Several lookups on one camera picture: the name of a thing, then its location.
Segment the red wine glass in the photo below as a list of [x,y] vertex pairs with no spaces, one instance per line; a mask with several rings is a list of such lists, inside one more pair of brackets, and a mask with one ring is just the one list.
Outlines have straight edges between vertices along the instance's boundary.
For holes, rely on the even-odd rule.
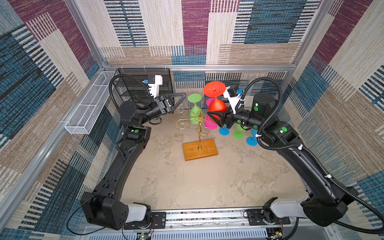
[[218,97],[221,96],[225,90],[226,85],[218,81],[210,82],[204,87],[204,94],[210,98],[214,98],[209,105],[209,112],[221,112],[228,109],[226,104],[222,100],[218,99]]

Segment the blue wine glass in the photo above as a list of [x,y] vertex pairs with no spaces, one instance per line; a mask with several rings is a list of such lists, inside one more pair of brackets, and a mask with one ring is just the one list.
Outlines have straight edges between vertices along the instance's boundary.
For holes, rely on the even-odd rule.
[[219,129],[219,134],[222,136],[228,136],[230,134],[230,130],[227,128],[227,125],[224,125]]
[[251,130],[251,134],[252,136],[251,137],[248,137],[246,139],[246,143],[251,146],[251,147],[254,147],[254,146],[257,146],[258,145],[258,141],[257,141],[257,137],[256,137],[256,134],[257,134],[257,130],[255,129],[252,129]]

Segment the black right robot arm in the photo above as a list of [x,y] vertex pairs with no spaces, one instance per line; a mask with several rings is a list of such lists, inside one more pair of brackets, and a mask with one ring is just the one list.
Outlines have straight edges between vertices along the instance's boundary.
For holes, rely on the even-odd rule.
[[276,151],[300,175],[307,185],[309,195],[298,200],[271,198],[264,206],[265,221],[276,218],[306,218],[326,227],[338,224],[348,210],[348,205],[357,198],[357,190],[346,187],[325,169],[321,162],[304,145],[291,125],[278,121],[273,112],[279,102],[269,94],[254,96],[249,110],[209,111],[209,117],[220,127],[231,128],[238,124],[247,130],[255,130],[259,146]]

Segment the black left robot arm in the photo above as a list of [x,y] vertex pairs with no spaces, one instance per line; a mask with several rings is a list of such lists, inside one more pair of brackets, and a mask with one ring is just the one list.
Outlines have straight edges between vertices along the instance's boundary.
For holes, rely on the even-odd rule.
[[152,129],[144,124],[173,113],[186,97],[185,93],[160,95],[152,99],[146,107],[141,107],[132,100],[119,106],[124,132],[115,145],[118,154],[100,183],[91,193],[83,193],[80,200],[89,224],[113,230],[121,230],[126,224],[142,228],[153,224],[151,206],[141,203],[126,205],[120,199],[137,158],[150,140]]

